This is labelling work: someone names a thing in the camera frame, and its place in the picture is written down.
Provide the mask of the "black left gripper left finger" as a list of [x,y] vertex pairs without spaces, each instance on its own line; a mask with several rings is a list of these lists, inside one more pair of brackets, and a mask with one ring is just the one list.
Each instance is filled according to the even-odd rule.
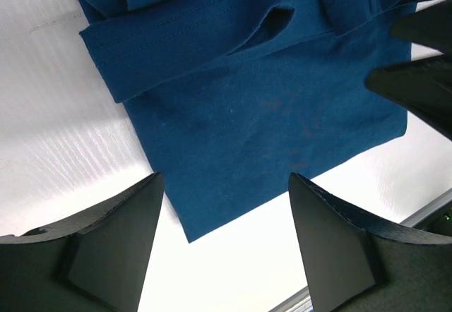
[[1,237],[2,311],[137,311],[162,207],[151,174],[21,236]]

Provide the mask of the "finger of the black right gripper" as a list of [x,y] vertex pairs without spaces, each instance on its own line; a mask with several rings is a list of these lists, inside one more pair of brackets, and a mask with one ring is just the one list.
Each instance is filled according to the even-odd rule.
[[406,108],[432,128],[451,127],[451,57],[431,56],[374,69],[368,90]]
[[451,55],[451,0],[398,19],[391,26],[390,35]]

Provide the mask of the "blue t shirt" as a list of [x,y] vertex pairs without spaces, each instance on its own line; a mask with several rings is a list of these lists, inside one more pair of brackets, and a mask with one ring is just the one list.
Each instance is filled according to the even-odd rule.
[[392,24],[430,0],[78,0],[81,37],[188,241],[403,136],[368,91],[411,46]]

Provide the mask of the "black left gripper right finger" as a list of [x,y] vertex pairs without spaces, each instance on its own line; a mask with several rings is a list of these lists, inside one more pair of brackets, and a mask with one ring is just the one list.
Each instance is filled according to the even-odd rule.
[[451,237],[397,224],[289,177],[315,311],[450,311]]

